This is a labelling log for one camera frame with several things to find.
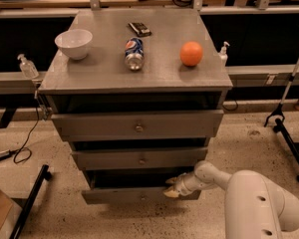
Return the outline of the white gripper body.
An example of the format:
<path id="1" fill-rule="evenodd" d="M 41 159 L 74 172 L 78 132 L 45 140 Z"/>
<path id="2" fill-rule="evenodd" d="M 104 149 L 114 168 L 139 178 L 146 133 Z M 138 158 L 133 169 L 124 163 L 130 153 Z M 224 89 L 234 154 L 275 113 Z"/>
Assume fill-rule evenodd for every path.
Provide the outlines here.
<path id="1" fill-rule="evenodd" d="M 181 174 L 173 187 L 179 195 L 186 196 L 196 190 L 201 190 L 203 182 L 193 172 L 190 172 Z"/>

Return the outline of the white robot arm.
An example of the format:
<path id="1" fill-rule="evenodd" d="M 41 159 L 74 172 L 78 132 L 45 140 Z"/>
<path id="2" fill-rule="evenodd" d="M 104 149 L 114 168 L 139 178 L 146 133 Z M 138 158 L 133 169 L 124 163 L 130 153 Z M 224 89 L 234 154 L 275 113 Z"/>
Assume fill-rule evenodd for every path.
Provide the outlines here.
<path id="1" fill-rule="evenodd" d="M 258 172 L 229 174 L 203 160 L 166 183 L 163 194 L 170 198 L 223 189 L 226 239 L 282 239 L 285 232 L 299 229 L 299 199 Z"/>

